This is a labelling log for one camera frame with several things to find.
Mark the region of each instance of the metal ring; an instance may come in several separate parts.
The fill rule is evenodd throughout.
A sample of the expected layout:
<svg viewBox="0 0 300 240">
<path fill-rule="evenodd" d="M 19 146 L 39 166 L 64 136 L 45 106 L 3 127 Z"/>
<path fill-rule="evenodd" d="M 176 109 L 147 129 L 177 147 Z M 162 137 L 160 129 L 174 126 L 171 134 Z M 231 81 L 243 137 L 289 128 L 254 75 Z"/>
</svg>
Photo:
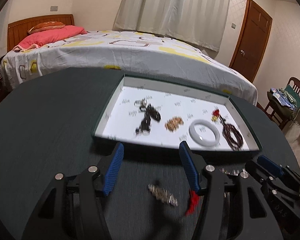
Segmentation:
<svg viewBox="0 0 300 240">
<path fill-rule="evenodd" d="M 141 100 L 141 103 L 140 103 L 140 104 L 141 104 L 142 107 L 146 107 L 146 106 L 147 106 L 147 103 L 148 103 L 148 102 L 147 102 L 147 99 L 144 98 L 144 99 Z"/>
<path fill-rule="evenodd" d="M 134 101 L 134 106 L 135 107 L 140 107 L 141 106 L 141 100 Z"/>
<path fill-rule="evenodd" d="M 208 127 L 213 132 L 216 139 L 214 141 L 208 141 L 208 140 L 203 139 L 202 136 L 200 136 L 194 129 L 194 126 L 197 124 L 202 124 L 202 125 Z M 197 144 L 200 144 L 200 145 L 206 146 L 206 147 L 215 146 L 220 141 L 220 133 L 219 133 L 217 127 L 215 127 L 215 125 L 213 125 L 212 123 L 210 123 L 206 120 L 194 120 L 192 122 L 192 124 L 189 126 L 189 134 L 190 134 L 190 137 Z"/>
</svg>

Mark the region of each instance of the wooden door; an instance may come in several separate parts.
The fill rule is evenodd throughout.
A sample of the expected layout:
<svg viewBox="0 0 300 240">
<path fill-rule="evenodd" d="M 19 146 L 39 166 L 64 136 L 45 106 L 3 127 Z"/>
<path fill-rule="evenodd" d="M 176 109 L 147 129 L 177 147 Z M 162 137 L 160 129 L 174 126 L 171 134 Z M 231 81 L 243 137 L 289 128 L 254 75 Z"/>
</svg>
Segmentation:
<svg viewBox="0 0 300 240">
<path fill-rule="evenodd" d="M 272 18 L 254 1 L 247 0 L 238 43 L 230 68 L 253 82 L 266 50 Z"/>
</svg>

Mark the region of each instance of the curtain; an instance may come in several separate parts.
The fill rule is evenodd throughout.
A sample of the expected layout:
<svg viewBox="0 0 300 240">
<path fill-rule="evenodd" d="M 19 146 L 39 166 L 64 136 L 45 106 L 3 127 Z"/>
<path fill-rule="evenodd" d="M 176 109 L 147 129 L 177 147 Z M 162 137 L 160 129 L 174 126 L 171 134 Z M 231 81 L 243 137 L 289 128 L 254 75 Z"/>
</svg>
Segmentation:
<svg viewBox="0 0 300 240">
<path fill-rule="evenodd" d="M 230 0 L 122 0 L 115 30 L 180 39 L 219 51 Z"/>
<path fill-rule="evenodd" d="M 7 54 L 7 32 L 11 3 L 9 0 L 0 11 L 0 58 Z"/>
</svg>

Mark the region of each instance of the door frame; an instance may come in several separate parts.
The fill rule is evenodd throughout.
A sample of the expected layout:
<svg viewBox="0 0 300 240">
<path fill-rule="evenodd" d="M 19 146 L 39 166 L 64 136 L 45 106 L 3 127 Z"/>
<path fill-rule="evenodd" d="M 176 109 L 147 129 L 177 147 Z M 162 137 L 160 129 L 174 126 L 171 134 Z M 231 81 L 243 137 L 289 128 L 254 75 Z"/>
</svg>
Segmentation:
<svg viewBox="0 0 300 240">
<path fill-rule="evenodd" d="M 257 73 L 258 73 L 258 70 L 259 70 L 259 67 L 261 65 L 261 62 L 262 62 L 262 59 L 263 59 L 263 56 L 265 54 L 265 51 L 266 51 L 266 47 L 268 45 L 268 40 L 269 40 L 269 36 L 270 36 L 270 32 L 271 32 L 271 27 L 272 27 L 272 17 L 265 11 L 263 10 L 255 1 L 253 0 L 247 0 L 247 5 L 246 5 L 246 10 L 244 12 L 244 17 L 243 17 L 243 22 L 242 22 L 242 26 L 241 26 L 241 30 L 240 30 L 240 34 L 239 34 L 239 38 L 238 38 L 238 41 L 237 41 L 237 45 L 235 46 L 235 50 L 234 50 L 234 53 L 232 55 L 232 59 L 231 59 L 231 62 L 230 62 L 230 65 L 229 65 L 229 68 L 232 68 L 232 65 L 234 63 L 234 60 L 235 60 L 235 57 L 237 56 L 238 54 L 238 51 L 239 51 L 239 46 L 240 46 L 240 43 L 241 43 L 241 39 L 242 39 L 242 36 L 243 36 L 243 32 L 244 32 L 244 28 L 246 26 L 246 23 L 247 23 L 247 18 L 248 18 L 248 12 L 249 12 L 249 9 L 250 9 L 250 5 L 254 3 L 263 13 L 267 14 L 269 17 L 270 17 L 270 25 L 269 25 L 269 30 L 268 30 L 268 33 L 267 33 L 267 38 L 266 38 L 266 43 L 265 43 L 265 46 L 263 48 L 263 51 L 262 51 L 262 54 L 261 54 L 261 57 L 260 57 L 260 60 L 258 62 L 258 66 L 257 66 L 257 69 L 253 75 L 253 78 L 251 80 L 251 83 L 254 81 Z"/>
</svg>

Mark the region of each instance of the red tassel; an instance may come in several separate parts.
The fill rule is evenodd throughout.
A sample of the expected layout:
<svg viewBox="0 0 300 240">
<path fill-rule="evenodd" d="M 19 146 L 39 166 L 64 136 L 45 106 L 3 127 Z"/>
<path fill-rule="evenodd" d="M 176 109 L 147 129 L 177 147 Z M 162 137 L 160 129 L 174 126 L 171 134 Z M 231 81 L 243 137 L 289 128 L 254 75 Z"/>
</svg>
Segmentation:
<svg viewBox="0 0 300 240">
<path fill-rule="evenodd" d="M 189 193 L 190 193 L 189 207 L 188 210 L 186 211 L 185 216 L 191 215 L 199 203 L 199 196 L 193 190 L 189 190 Z"/>
<path fill-rule="evenodd" d="M 216 116 L 216 117 L 219 117 L 219 116 L 220 116 L 220 111 L 219 111 L 219 109 L 214 110 L 214 111 L 212 112 L 212 115 L 213 115 L 213 116 Z"/>
</svg>

